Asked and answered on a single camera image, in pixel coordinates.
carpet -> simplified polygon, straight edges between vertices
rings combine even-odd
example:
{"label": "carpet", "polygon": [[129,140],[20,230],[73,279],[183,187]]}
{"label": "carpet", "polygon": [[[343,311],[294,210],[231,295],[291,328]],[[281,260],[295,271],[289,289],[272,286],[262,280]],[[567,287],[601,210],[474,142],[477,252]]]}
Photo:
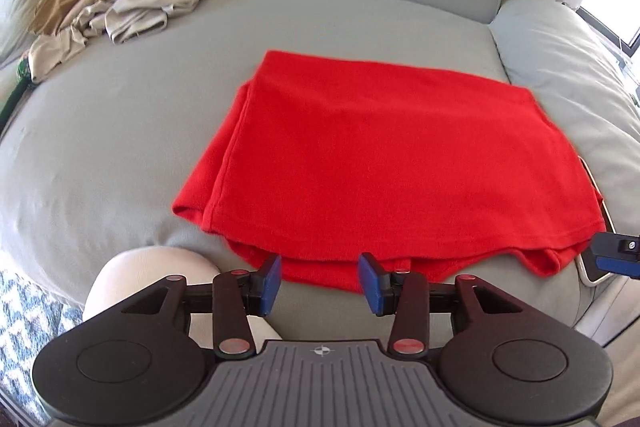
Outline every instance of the carpet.
{"label": "carpet", "polygon": [[[63,304],[15,273],[0,271],[0,387],[36,425],[46,425],[50,418],[31,383],[33,360],[51,339],[80,322],[80,308]],[[0,427],[15,425],[2,421]]]}

screw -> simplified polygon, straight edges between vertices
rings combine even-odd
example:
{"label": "screw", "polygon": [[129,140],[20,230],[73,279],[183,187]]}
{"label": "screw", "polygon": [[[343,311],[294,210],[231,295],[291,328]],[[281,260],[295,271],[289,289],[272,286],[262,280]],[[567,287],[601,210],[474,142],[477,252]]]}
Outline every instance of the screw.
{"label": "screw", "polygon": [[251,344],[244,339],[227,339],[220,342],[220,351],[228,355],[242,355],[246,353]]}
{"label": "screw", "polygon": [[401,355],[417,355],[424,351],[424,344],[416,339],[400,339],[394,342],[394,351]]}

gray sofa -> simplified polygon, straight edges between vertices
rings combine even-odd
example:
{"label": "gray sofa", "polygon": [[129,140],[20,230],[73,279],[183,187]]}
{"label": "gray sofa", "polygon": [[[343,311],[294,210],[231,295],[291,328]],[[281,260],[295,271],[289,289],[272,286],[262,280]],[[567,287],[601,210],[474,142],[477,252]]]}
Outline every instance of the gray sofa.
{"label": "gray sofa", "polygon": [[[640,123],[619,72],[566,7],[510,0],[497,15],[500,3],[203,0],[160,34],[121,46],[96,39],[34,92],[0,143],[0,250],[76,303],[131,248],[183,247],[223,270],[244,267],[170,205],[236,89],[272,48],[530,87],[590,164],[618,229],[637,232],[640,213],[628,202],[640,196]],[[593,311],[596,296],[610,301],[626,284],[587,287],[574,264],[539,279],[509,256],[470,270],[569,325],[591,309],[592,330],[609,309]],[[270,322],[290,339],[384,339],[390,325],[360,295],[296,283],[283,284]],[[434,318],[434,344],[450,334],[446,322]]]}

